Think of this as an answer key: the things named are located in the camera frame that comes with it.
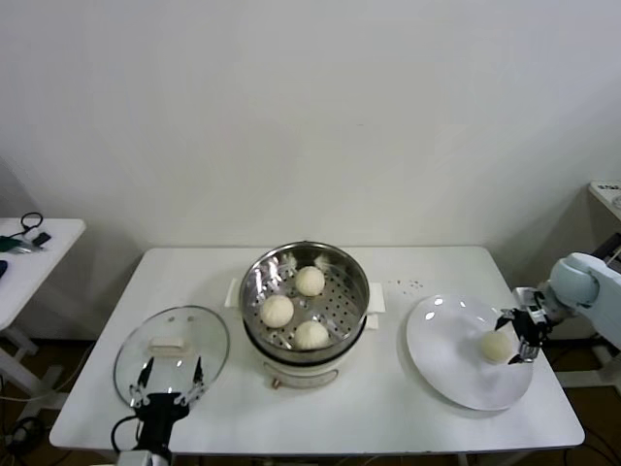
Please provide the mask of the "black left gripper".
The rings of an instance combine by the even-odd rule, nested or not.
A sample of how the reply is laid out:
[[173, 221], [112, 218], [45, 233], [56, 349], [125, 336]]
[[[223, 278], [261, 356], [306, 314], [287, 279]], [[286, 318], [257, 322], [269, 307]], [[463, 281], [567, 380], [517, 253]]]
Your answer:
[[189, 415], [190, 408], [204, 394], [202, 357], [196, 362], [192, 386], [183, 394], [151, 393], [146, 395], [147, 383], [154, 358], [142, 367], [135, 383], [129, 386], [130, 407], [142, 423], [137, 449], [167, 449], [175, 423]]

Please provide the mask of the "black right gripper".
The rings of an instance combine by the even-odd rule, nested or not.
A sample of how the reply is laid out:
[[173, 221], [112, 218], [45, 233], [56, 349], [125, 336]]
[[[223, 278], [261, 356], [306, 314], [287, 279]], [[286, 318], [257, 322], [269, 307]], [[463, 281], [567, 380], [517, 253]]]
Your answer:
[[550, 320], [543, 310], [501, 309], [494, 329], [499, 330], [510, 322], [513, 322], [513, 328], [518, 337], [519, 349], [508, 364], [533, 363], [551, 331]]

